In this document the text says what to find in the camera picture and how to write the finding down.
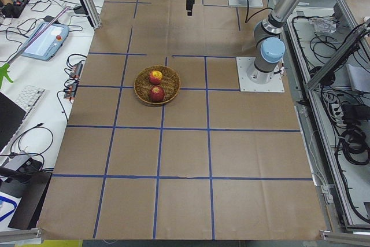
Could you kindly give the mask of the red yellow cut apple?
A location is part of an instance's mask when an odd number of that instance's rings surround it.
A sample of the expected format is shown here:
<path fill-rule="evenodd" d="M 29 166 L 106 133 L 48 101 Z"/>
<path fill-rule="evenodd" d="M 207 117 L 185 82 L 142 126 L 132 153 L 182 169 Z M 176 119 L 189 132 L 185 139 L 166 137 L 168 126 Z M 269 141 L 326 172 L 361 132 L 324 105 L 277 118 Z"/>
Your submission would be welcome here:
<path fill-rule="evenodd" d="M 162 81 L 163 74 L 161 71 L 153 70 L 149 73 L 149 82 L 153 85 L 159 85 Z"/>

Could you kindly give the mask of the round wicker basket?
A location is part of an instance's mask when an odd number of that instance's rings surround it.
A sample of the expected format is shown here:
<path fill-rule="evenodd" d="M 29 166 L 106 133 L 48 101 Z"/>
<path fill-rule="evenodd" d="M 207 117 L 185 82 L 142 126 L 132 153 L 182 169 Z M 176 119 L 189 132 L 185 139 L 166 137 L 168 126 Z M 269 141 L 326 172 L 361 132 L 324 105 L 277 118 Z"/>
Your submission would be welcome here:
<path fill-rule="evenodd" d="M 149 82 L 149 73 L 153 70 L 161 71 L 162 81 L 159 85 L 153 85 Z M 165 97 L 162 102 L 152 102 L 149 97 L 149 91 L 152 86 L 161 86 L 165 91 Z M 180 77 L 172 68 L 163 65 L 155 65 L 143 69 L 138 73 L 134 81 L 134 92 L 136 96 L 147 105 L 159 106 L 172 101 L 180 91 Z"/>

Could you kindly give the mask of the dark red apple in basket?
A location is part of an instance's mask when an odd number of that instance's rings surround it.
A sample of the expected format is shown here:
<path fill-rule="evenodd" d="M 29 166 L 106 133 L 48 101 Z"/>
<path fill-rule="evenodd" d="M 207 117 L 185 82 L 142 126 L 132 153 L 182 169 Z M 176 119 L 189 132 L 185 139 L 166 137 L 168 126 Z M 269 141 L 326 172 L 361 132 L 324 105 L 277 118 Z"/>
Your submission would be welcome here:
<path fill-rule="evenodd" d="M 165 97 L 165 91 L 161 86 L 152 86 L 149 91 L 149 97 L 152 102 L 162 102 Z"/>

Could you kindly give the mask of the blue teach pendant tablet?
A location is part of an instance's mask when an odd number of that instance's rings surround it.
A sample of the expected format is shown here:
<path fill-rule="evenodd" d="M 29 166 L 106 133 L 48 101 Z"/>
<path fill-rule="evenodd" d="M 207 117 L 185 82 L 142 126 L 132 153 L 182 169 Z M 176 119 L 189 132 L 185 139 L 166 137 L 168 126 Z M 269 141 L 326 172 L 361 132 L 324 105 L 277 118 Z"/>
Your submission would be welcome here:
<path fill-rule="evenodd" d="M 21 55 L 48 61 L 56 54 L 68 35 L 69 27 L 67 25 L 50 25 Z"/>

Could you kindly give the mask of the white keyboard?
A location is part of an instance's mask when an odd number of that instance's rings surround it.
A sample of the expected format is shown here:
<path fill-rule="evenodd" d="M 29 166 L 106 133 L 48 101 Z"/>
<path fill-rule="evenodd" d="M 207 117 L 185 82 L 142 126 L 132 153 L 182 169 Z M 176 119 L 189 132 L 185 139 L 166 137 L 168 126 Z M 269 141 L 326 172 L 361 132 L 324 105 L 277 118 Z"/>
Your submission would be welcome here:
<path fill-rule="evenodd" d="M 44 88 L 27 85 L 22 89 L 15 103 L 22 108 L 26 114 L 29 114 L 31 110 L 36 107 L 36 104 L 44 93 Z"/>

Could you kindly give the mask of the black laptop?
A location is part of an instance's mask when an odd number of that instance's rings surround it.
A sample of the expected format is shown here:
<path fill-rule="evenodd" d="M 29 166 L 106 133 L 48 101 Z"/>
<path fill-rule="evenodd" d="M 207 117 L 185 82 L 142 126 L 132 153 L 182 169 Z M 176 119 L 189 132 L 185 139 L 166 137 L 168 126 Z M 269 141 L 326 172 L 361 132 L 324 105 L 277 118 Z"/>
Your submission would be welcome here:
<path fill-rule="evenodd" d="M 1 151 L 22 125 L 25 114 L 23 108 L 1 93 Z"/>

